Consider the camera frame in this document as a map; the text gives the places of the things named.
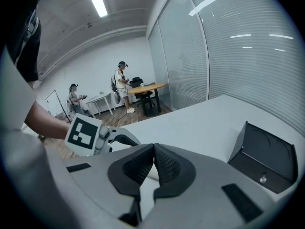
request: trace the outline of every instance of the sneaker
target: sneaker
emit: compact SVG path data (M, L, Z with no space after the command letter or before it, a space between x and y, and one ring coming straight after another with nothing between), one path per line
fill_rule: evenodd
M127 109L127 113L133 113L135 111L135 109L134 108L129 108L129 109Z

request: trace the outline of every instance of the ceiling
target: ceiling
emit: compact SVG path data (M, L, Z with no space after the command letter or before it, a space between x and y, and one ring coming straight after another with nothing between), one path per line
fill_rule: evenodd
M91 0L41 0L38 54L40 78L56 61L80 44L101 34L126 27L147 26L155 0L103 0L108 16L100 18Z

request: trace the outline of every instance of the black rectangular strip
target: black rectangular strip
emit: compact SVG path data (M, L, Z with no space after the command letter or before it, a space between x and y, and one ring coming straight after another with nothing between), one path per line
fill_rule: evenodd
M91 167L91 165L89 165L88 163L83 163L83 164L79 164L79 165L75 165L75 166L68 166L67 170L69 171L69 173L71 173L71 172L75 172L75 171L79 171L79 170L84 170L89 167Z
M223 186L222 189L246 222L263 213L236 184Z

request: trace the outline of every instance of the white wall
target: white wall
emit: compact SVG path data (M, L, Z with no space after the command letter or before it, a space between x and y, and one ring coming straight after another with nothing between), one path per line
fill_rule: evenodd
M63 63L54 69L35 89L38 95L37 102L46 108L44 99L54 90L65 107L69 95L69 87L72 83L78 84L78 95L94 97L100 91L110 93L110 79L114 76L119 61L125 61L129 67L124 75L132 80L140 77L145 83L155 82L153 62L148 40L145 37L108 43L106 45L92 46L83 51L77 57ZM131 102L137 101L134 95L129 97ZM107 110L103 100L98 102L101 111ZM116 107L124 104L121 100ZM91 105L93 112L98 110Z
M153 26L167 1L168 0L155 0L152 10L150 12L149 18L148 18L148 25L147 25L147 32L146 32L147 38L149 37L149 35L153 29Z

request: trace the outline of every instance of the silver knob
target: silver knob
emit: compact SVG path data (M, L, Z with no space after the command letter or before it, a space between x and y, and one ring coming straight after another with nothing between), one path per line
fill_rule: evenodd
M267 181L266 176L262 176L259 181L264 184Z

